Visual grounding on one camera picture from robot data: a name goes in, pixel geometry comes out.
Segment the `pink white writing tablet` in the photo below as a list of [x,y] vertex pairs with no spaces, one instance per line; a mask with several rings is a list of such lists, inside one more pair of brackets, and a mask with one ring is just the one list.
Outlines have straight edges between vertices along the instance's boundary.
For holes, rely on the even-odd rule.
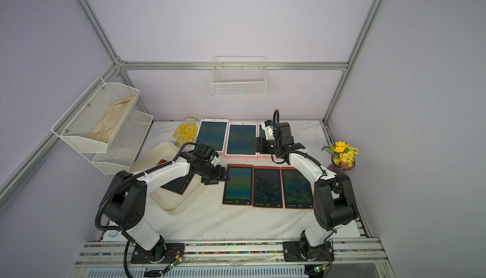
[[202,118],[197,130],[196,143],[208,145],[222,154],[226,145],[228,119]]

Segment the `beige storage tray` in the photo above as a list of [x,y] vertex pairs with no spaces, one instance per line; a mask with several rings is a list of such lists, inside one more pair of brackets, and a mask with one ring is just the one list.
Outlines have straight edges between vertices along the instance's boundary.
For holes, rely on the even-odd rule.
[[[139,157],[130,169],[130,173],[150,169],[160,162],[173,159],[179,149],[171,142],[160,143],[146,155]],[[184,176],[173,180],[153,191],[149,197],[169,215],[182,213],[204,190],[206,186],[199,175]]]

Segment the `dark red tablet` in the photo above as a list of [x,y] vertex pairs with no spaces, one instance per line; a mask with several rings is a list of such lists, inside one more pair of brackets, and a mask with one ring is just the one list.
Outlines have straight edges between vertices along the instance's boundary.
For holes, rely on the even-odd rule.
[[193,174],[187,174],[186,176],[179,177],[170,181],[169,183],[162,185],[161,188],[171,191],[172,193],[183,195],[193,178]]
[[288,209],[313,209],[310,182],[293,167],[281,168],[284,207]]
[[223,205],[251,206],[253,204],[253,166],[228,164]]
[[282,194],[282,179],[279,167],[254,167],[253,207],[284,207]]

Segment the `dark red bottom tablet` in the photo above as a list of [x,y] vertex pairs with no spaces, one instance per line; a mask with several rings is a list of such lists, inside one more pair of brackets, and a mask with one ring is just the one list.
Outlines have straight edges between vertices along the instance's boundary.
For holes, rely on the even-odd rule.
[[313,209],[310,182],[293,167],[281,168],[284,207],[288,209]]

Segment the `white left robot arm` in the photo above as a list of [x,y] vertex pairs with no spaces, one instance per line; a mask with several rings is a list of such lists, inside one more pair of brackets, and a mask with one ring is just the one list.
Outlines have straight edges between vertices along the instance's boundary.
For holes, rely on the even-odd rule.
[[152,264],[182,256],[181,252],[167,250],[165,239],[147,219],[146,205],[152,192],[187,175],[199,175],[206,186],[230,180],[227,169],[220,165],[217,151],[197,143],[191,143],[194,148],[186,151],[187,145],[184,143],[172,158],[161,164],[137,173],[122,170],[113,177],[94,224],[99,231],[120,232],[127,240],[125,254],[133,244]]

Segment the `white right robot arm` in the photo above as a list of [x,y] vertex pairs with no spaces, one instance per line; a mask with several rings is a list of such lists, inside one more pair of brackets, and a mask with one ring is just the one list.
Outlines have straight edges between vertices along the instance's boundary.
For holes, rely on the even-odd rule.
[[334,261],[330,237],[339,228],[358,218],[358,207],[350,178],[326,169],[310,156],[301,143],[294,141],[289,123],[267,120],[261,128],[265,137],[256,138],[253,149],[257,153],[263,152],[282,159],[284,163],[295,168],[309,181],[313,191],[315,219],[301,233],[298,242],[283,243],[283,248],[288,251],[285,259]]

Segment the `yellow work glove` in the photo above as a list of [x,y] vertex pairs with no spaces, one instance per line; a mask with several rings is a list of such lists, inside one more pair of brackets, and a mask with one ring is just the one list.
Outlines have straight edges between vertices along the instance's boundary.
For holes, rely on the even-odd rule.
[[176,146],[181,146],[188,142],[194,143],[196,142],[196,135],[197,135],[197,126],[196,126],[196,119],[192,117],[187,117],[184,119],[182,124],[177,127],[176,131],[173,134]]

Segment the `purple glass vase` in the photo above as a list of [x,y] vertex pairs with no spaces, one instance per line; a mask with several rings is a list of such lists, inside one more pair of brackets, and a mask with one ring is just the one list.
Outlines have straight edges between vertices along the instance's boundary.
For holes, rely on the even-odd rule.
[[327,166],[327,170],[334,172],[336,175],[348,175],[350,170],[353,170],[356,162],[353,161],[340,161],[339,157],[332,157],[331,163]]

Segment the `yellow flower bouquet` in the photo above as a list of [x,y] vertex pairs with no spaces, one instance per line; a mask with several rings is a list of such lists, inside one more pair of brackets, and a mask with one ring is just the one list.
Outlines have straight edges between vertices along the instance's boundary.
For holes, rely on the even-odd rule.
[[329,146],[324,146],[321,148],[322,151],[327,152],[331,157],[339,157],[340,161],[356,161],[356,156],[359,153],[359,149],[352,147],[346,142],[338,141],[332,143]]

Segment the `beige glove in shelf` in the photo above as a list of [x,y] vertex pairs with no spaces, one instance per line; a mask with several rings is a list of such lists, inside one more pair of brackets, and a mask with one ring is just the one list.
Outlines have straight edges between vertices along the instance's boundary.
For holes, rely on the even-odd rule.
[[103,118],[91,131],[89,139],[108,143],[133,100],[134,97],[119,99],[110,105]]

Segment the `white mesh two-tier shelf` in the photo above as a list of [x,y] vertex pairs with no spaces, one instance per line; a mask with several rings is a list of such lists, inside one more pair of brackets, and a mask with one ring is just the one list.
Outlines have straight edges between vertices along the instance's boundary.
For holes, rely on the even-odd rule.
[[129,170],[153,124],[139,90],[97,78],[51,132],[105,175]]

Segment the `light blue object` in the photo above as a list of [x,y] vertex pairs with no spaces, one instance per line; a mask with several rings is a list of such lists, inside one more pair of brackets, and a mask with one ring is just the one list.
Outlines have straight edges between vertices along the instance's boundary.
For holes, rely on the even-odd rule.
[[111,230],[109,233],[108,233],[108,237],[109,238],[115,238],[118,236],[118,231],[116,230]]

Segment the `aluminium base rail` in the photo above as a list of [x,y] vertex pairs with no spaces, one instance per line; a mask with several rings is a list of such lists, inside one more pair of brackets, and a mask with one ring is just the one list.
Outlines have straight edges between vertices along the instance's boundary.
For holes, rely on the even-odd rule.
[[[282,240],[268,241],[186,241],[182,264],[243,266],[283,264]],[[125,242],[87,242],[76,267],[117,267],[123,265]],[[378,238],[333,239],[334,264],[388,264],[389,258]]]

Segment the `aluminium frame profiles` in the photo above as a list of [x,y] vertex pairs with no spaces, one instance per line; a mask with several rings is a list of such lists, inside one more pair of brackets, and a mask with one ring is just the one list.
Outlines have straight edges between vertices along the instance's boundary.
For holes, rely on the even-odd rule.
[[324,115],[374,0],[1,0],[1,184],[108,69],[156,119]]

